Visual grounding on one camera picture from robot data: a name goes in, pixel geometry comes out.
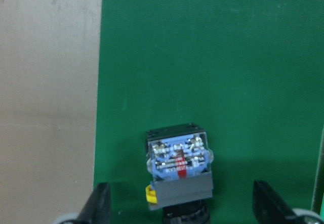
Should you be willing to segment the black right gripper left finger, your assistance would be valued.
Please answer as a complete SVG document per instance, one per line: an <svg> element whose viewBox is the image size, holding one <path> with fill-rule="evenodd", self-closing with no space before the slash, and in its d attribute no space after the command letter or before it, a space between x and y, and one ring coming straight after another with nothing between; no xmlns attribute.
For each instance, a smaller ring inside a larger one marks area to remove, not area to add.
<svg viewBox="0 0 324 224"><path fill-rule="evenodd" d="M109 183L99 183L77 216L76 223L109 223L111 192Z"/></svg>

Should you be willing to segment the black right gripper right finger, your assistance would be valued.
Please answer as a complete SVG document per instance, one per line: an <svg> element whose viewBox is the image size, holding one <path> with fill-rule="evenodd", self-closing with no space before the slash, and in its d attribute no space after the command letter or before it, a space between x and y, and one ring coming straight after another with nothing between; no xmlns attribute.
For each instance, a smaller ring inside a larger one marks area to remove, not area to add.
<svg viewBox="0 0 324 224"><path fill-rule="evenodd" d="M258 223L295 223L297 215L266 181L254 181L253 214Z"/></svg>

